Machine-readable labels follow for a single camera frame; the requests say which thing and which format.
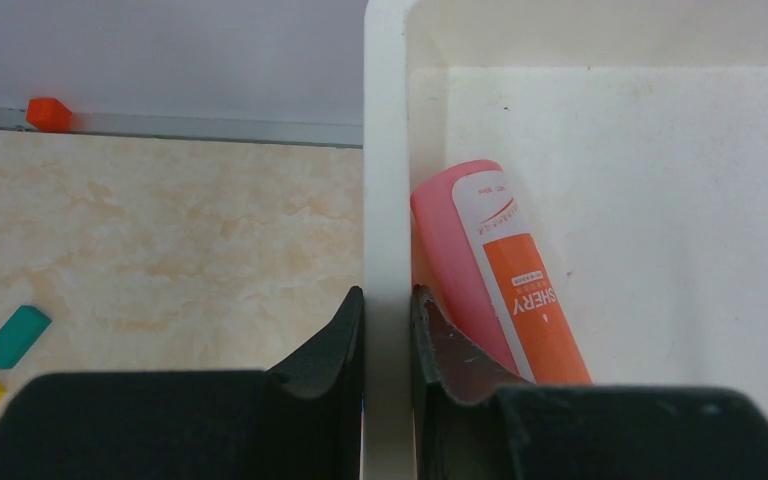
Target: white bin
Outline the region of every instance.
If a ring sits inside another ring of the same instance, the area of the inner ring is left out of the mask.
[[[768,415],[768,0],[371,0],[365,42],[369,478],[412,448],[408,195],[475,158],[518,190],[595,382]]]

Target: pink bottle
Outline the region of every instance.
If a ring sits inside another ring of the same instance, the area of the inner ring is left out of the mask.
[[[526,380],[590,384],[528,224],[502,168],[451,167],[411,195],[438,294],[452,322]]]

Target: white label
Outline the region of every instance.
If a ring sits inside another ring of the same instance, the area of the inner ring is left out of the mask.
[[[508,342],[508,348],[511,350],[519,375],[534,382],[534,374],[525,358],[525,352],[514,328],[513,319],[505,305],[499,285],[496,283],[490,260],[484,251],[484,245],[489,242],[512,235],[529,233],[525,219],[519,213],[516,200],[508,189],[504,172],[489,170],[461,177],[452,188],[452,200],[455,202],[455,208],[458,210],[467,239],[469,239],[472,254],[478,263],[481,278],[487,287],[487,293],[490,294],[490,301],[496,311],[496,318],[502,326],[505,340]],[[519,281],[521,284],[534,281],[537,278],[529,280],[528,277],[535,274],[539,274],[540,278],[543,276],[542,272],[532,272],[514,278],[512,281]]]

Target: orange label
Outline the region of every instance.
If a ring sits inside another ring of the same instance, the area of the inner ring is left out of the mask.
[[[546,267],[528,233],[484,244],[528,364],[538,383],[590,383]]]

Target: beige tabletop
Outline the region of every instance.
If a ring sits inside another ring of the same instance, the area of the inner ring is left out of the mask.
[[[0,327],[49,372],[266,368],[361,275],[360,150],[0,132]]]

